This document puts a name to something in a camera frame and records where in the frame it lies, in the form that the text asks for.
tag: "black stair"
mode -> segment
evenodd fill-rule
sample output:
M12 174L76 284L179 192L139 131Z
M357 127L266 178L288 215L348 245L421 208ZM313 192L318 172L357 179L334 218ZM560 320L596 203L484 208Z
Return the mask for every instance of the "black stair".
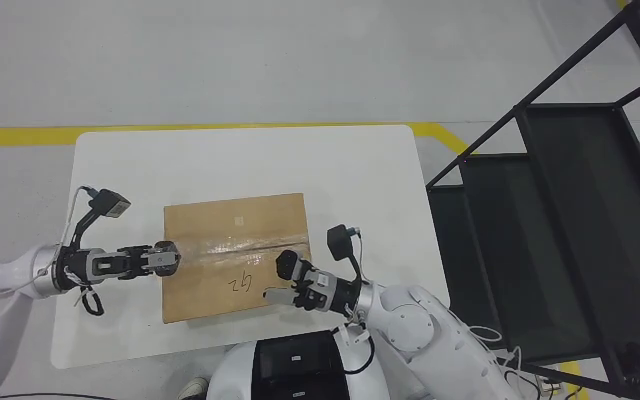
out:
M460 172L510 346L528 361L593 354L527 155L470 156Z
M469 326L486 326L502 332L464 188L439 186L428 195L451 310ZM504 347L502 342L491 345Z
M640 150L622 108L531 105L517 117L603 340L640 343Z
M523 371L640 400L640 146L623 110L640 97L640 87L629 82L630 91L611 103L533 104L625 25L640 43L640 0L631 0L426 188L437 190L460 168L471 214L460 229L470 230L480 249L480 261L469 268L479 265L489 277L507 346L521 345L525 361L539 364L593 351L607 381L528 362ZM514 119L527 156L473 155ZM441 208L432 206L436 212ZM455 235L443 232L436 227L445 259L455 246L443 245L444 236Z

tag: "cable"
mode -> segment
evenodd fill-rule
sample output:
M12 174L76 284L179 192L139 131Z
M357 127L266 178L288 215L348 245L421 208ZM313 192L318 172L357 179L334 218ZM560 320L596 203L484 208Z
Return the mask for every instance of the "cable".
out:
M364 363L364 365L354 371L344 371L345 375L357 375L360 372L364 371L365 369L367 369L369 367L369 365L371 365L371 363L373 362L373 357L376 353L376 345L373 343L373 339L371 338L371 336L369 336L369 346L371 347L371 354L369 354L369 359L367 360L367 362Z
M576 389L575 392L569 394L567 397L564 398L564 400L569 400L570 398L572 398L573 396L576 396L576 398L578 397L578 392L581 391L583 389L582 386L580 386L578 389Z
M28 280L27 282L23 283L22 285L12 288L12 289L7 289L7 290L3 290L0 291L0 298L1 297L5 297L7 295L10 295L12 293L17 292L18 290L29 286L30 284L32 284L33 282L36 281L36 279L44 276L47 274L47 271L49 270L49 268L51 268L51 266L53 265L53 263L57 260L58 256L60 255L60 250L62 249L62 246L64 246L64 242L67 239L67 234L69 233L69 226L71 226L71 219L73 218L73 210L76 206L76 200L78 199L78 193L80 193L80 190L84 190L87 193L93 193L96 192L96 190L92 187L89 186L80 186L76 189L75 193L73 194L73 200L71 200L71 208L69 208L69 212L67 213L67 220L65 222L65 226L64 229L62 230L62 236L60 237L60 242L57 243L56 245L56 250L53 253L53 257L51 257L51 261L49 261L49 263L47 263L47 265L44 268L41 268L38 273L36 273L33 278L31 278L30 280Z
M474 329L484 329L485 331L489 331L489 332L493 333L494 335L496 335L496 337L495 338L488 338L486 336L478 335L477 333L473 332ZM471 332L471 334L473 336L475 336L476 339L480 339L480 340L488 342L488 343L495 343L495 342L499 342L499 341L502 340L502 334L500 332L498 332L497 330L495 330L493 328L489 328L487 326L473 325L473 326L469 327L469 332Z
M504 363L502 363L502 366L507 367L507 364L509 363L509 361L513 360L513 358L516 356L516 353L518 353L518 367L515 370L513 368L510 368L510 370L513 371L514 374L518 375L518 377L522 378L522 376L520 375L520 370L522 368L522 348L520 348L520 346L514 347L513 351L510 351L508 353L507 357L505 357L504 359ZM516 387L518 389L518 393L520 393L520 397L524 398L522 389L520 388L520 379L516 381Z
M362 329L367 329L365 324L362 323L360 324L360 326L362 327ZM332 330L330 330L329 332L331 332L332 335L335 335L336 333L338 333L339 328L335 327ZM367 359L367 361L362 365L362 367L353 370L353 371L347 371L347 370L343 370L345 375L357 375L360 372L364 371L365 369L369 368L369 365L371 365L371 363L373 362L373 357L376 354L376 345L375 343L373 343L373 338L371 337L371 335L369 335L369 347L371 348L371 354L369 354L369 358Z
M371 282L366 276L364 276L364 269L362 268L362 235L360 234L360 231L358 231L357 235L358 240L360 241L360 261L358 262L358 265L360 266L360 275L362 275L363 280Z
M15 399L18 397L36 397L36 396L76 397L81 399L93 399L93 400L115 400L115 399L112 399L111 397L93 396L90 394L54 393L54 392L6 394L6 395L1 395L0 399Z
M538 392L538 395L536 397L536 400L540 400L540 398L542 397L542 391L540 390L540 387L538 387L538 385L536 385L534 382L530 381L529 379L525 378L524 376L520 376L518 375L514 370L510 369L504 372L504 380L507 381L507 383L509 383L509 379L507 379L507 376L509 376L509 374L514 374L515 376L517 376L518 378L522 379L523 381L529 383L531 386L533 386L534 388L536 388L536 392Z
M93 290L91 285L80 287L80 292L81 292L81 298L82 298L82 305L84 306L84 309L89 314L93 315L94 317L99 317L104 314L104 307L102 307L102 300L100 300L100 296L98 296L98 293L96 293L96 291ZM89 299L87 298L88 295L91 295L91 297L93 297L93 301L96 303L95 310L91 308L91 305L89 304Z

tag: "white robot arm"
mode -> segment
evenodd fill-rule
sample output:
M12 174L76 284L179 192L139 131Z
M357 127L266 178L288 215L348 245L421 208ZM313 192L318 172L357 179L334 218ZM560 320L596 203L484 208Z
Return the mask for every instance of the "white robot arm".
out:
M438 400L518 399L503 378L495 355L427 290L419 286L383 287L362 279L350 239L357 233L344 225L328 232L334 259L349 258L354 265L354 281L318 270L287 250L277 260L277 272L294 284L291 289L268 289L266 300L306 310L335 311L378 331Z
M80 248L82 235L93 222L100 216L117 218L130 205L110 190L83 189L92 197L90 211L76 225L68 245L63 243L65 228L61 243L34 247L17 260L0 264L0 297L11 297L4 309L0 309L0 385L15 359L34 299L64 294L78 286L87 312L100 316L104 309L93 285L110 278L127 280L152 273L168 276L178 269L180 254L169 241L154 246L125 247L113 253L99 248ZM90 305L89 296L95 308Z

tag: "yellow tape line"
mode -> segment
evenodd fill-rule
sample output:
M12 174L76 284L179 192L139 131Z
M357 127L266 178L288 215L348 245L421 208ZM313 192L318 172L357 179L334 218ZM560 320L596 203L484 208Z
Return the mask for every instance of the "yellow tape line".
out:
M59 126L43 128L0 128L0 147L72 145L85 132L164 131L187 129L277 128L306 126L408 125L416 136L433 137L451 151L460 154L466 143L442 125L431 122L354 122L312 124L203 124L203 125L120 125L120 126Z
M580 371L580 364L578 364L577 361L569 361L560 364L560 371L573 375L582 375L582 371ZM568 393L573 393L578 390L578 386L571 385L569 383L566 384L566 388ZM576 396L573 396L571 398L571 400L589 400L587 389L582 389L581 391L579 391Z

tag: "black metal frame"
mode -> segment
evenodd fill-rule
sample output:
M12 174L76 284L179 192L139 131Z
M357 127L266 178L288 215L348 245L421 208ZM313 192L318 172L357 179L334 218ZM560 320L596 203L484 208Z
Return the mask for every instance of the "black metal frame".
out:
M437 191L445 191L445 190L451 190L451 189L462 189L463 185L439 185L435 188L433 188L433 190L437 190ZM469 225L471 226L471 230L473 232L476 232L476 227L475 227L475 222L473 222L473 217L471 215L471 209L469 208L469 201L467 198L464 199L464 212L466 214L467 220L469 221ZM507 334L507 330L505 328L505 326L500 322L500 313L501 311L498 310L498 306L496 305L496 300L495 300L495 296L493 295L493 291L491 291L491 282L489 279L489 273L487 271L487 267L484 263L484 260L482 258L482 253L480 251L480 243L478 243L478 236L477 235L471 235L471 240L473 241L473 248L474 248L474 252L476 255L476 258L478 259L478 264L480 265L480 274L482 275L482 284L485 287L485 289L487 290L487 295L489 297L489 308L491 310L491 314L493 316L493 318L496 320L496 322L498 323L498 330L502 333L502 341L499 342L489 342L487 343L487 346L490 349L500 349L503 347L507 347L507 348L513 348L513 346L511 345L510 341L509 341L509 335Z
M627 19L627 28L629 28L631 36L633 36L633 39L640 46L640 11Z
M522 133L523 140L527 149L531 149L532 143L530 140L530 128L527 120L526 109L532 105L533 101L542 95L547 89L549 89L554 83L562 78L567 72L575 67L580 61L587 57L596 47L601 45L607 38L609 38L620 27L628 24L629 21L635 22L640 14L640 0L631 1L626 7L616 14L607 24L605 24L595 35L593 35L585 44L583 44L575 53L573 53L567 60L565 60L558 68L556 68L547 78L545 78L538 86L536 86L529 94L527 94L519 103L517 103L511 110L509 110L502 118L494 123L486 132L484 132L477 140L475 140L466 150L452 160L442 171L440 171L429 183L426 185L426 189L430 190L438 183L445 175L451 172L456 166L464 165L465 159L470 156L475 150L477 150L483 143L485 143L491 136L498 132L508 122L516 119L518 127ZM621 108L633 100L640 97L640 87L634 89L627 95L623 96L620 100L612 103L602 104L590 104L593 107L610 107ZM529 151L529 156L532 157L532 167L537 169L538 177L543 177L543 171L540 164L536 161L535 155ZM584 316L587 325L593 335L596 342L596 351L601 357L605 372L609 382L600 381L597 379L586 378L578 375L568 374L549 368L533 365L530 363L522 363L522 370L535 375L545 376L547 378L555 379L558 381L568 382L577 386L609 393L615 396L627 397L640 400L640 391L625 381L625 377L620 368L618 357L613 347L606 343L602 334L602 330L598 325L598 321L595 313L591 307L591 300L586 292L585 283L579 273L576 265L575 258L570 254L568 246L568 238L564 233L564 230L559 226L559 218L553 218L557 208L554 207L553 199L551 198L550 189L544 179L538 179L536 182L542 196L543 203L548 212L550 212L552 222L552 228L554 231L555 239L560 244L562 250L562 257L568 266L571 278L576 283L576 294L579 299L579 303L584 312Z
M488 159L492 159L492 160L495 160L495 159L512 159L513 160L513 159L525 159L525 158L532 159L533 158L533 154L532 153L524 153L524 154L523 153L474 154L473 157L475 159L488 158ZM535 168L536 163L533 162L532 164L533 164L532 168ZM465 168L468 168L468 164L465 163L464 161L460 161L460 163L458 165L458 168L460 169L460 173L463 174L462 170L465 169ZM534 176L534 179L536 179L537 177L539 177L541 175L533 174L533 176ZM538 187L538 190L541 191L540 182L536 181L536 187ZM541 200L542 200L543 206L545 207L545 212L547 212L547 214L548 214L550 212L550 208L549 208L548 203L546 201L547 199L545 198L545 196L542 196ZM472 226L474 226L474 222L473 222L473 218L471 216L471 210L469 209L468 202L467 202L467 213L468 213L468 217L469 217L469 220L470 220L469 223ZM557 224L558 223L558 218L550 218L550 222L552 224L553 223ZM559 242L560 240L562 240L562 238L555 237L556 233L564 232L564 230L559 229L559 225L558 226L552 226L552 231L554 233L554 239L556 240L556 242ZM480 249L480 245L477 243L478 238L476 237L476 235L474 235L474 240L476 241L477 248ZM563 251L563 250L568 249L568 242L567 242L567 245L562 245L562 244L564 244L563 242L559 242L559 243L561 243L561 245L559 245L558 247L559 247L559 250L560 250L560 253L561 253L561 257L563 258L563 261L565 263L567 263L567 262L574 262L575 263L575 259L570 254L568 254L566 251ZM480 263L481 263L482 268L483 268L482 272L484 274L486 274L487 276L489 276L488 272L486 270L486 266L484 264L484 261L482 260L482 256L480 256L479 258L480 258ZM499 326L500 326L501 333L502 333L502 336L503 336L504 344L506 345L507 348L512 349L512 348L514 348L514 346L512 345L511 340L510 340L509 330L507 329L507 327L506 327L506 325L504 323L500 322L501 320L504 320L504 316L507 315L507 311L506 311L504 305L496 304L495 296L493 295L492 291L489 294L490 294L491 300L493 301L493 304L491 304L490 306L494 310L494 312L498 313ZM579 305L581 306L581 308L584 307L584 305L585 305L585 303L582 301L582 298L580 298ZM589 326L589 329L592 329L591 325L589 325L589 321L587 321L587 324ZM557 363L562 363L562 362L566 362L566 361L575 361L575 360L581 360L581 359L585 359L585 358L593 358L593 357L597 357L598 355L599 355L599 352L596 352L595 348L590 348L590 349L588 349L586 351L581 351L581 352L573 352L573 353L565 352L565 353L561 353L561 354L554 354L551 358L550 357L528 358L527 361L530 362L530 363L533 363L533 364L536 364L536 363L539 363L539 362L544 362L546 364L557 364Z

